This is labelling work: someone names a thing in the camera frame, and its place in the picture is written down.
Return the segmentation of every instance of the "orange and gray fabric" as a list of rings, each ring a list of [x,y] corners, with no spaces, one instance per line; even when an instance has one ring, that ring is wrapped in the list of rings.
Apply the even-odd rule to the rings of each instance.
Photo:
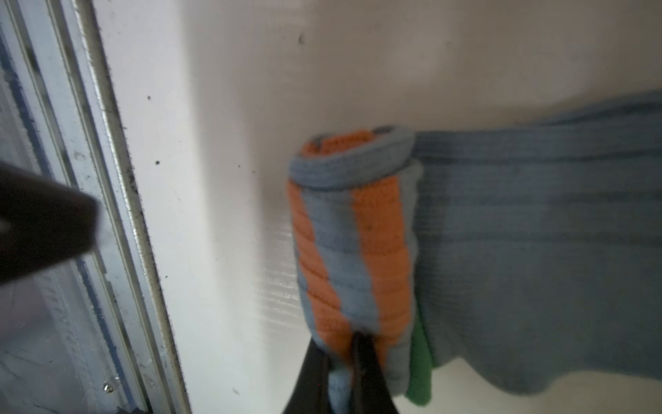
[[[457,357],[512,393],[575,370],[662,379],[662,92],[513,129],[322,135],[289,175],[336,414],[355,331],[419,404]]]

